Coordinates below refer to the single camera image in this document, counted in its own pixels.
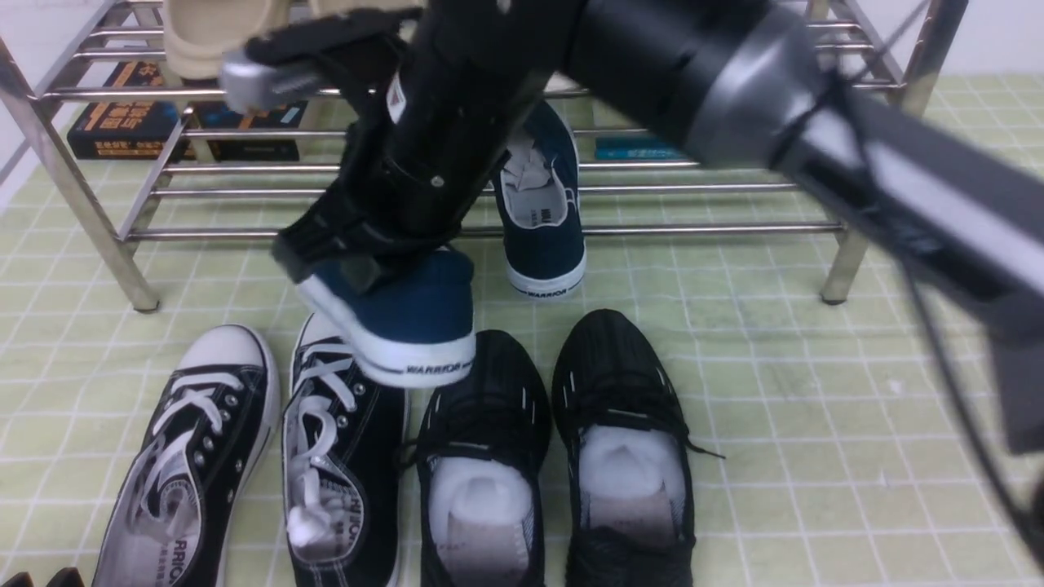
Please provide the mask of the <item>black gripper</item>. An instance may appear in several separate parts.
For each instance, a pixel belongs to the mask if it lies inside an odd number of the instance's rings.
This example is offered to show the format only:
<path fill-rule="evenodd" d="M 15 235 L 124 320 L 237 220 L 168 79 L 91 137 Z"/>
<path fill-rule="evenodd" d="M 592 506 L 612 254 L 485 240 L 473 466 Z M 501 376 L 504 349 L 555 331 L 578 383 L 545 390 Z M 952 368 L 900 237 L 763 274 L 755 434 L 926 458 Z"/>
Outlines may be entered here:
<path fill-rule="evenodd" d="M 250 38 L 246 54 L 306 62 L 358 116 L 337 178 L 272 241 L 294 285 L 333 271 L 355 294 L 460 231 L 512 131 L 563 69 L 582 1 L 429 1 L 361 8 Z"/>

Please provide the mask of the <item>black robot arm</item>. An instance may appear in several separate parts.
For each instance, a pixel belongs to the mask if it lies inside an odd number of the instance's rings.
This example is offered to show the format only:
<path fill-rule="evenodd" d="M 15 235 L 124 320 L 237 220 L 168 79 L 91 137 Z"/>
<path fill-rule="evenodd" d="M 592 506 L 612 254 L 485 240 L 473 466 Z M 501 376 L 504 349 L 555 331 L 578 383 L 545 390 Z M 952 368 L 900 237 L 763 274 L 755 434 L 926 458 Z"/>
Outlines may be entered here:
<path fill-rule="evenodd" d="M 277 235 L 296 280 L 358 291 L 455 237 L 555 73 L 712 168 L 789 179 L 989 334 L 1014 454 L 1042 450 L 1042 182 L 825 71 L 772 1 L 431 1 L 250 38 L 219 84 L 242 113 L 332 86 L 358 112 L 327 196 Z"/>

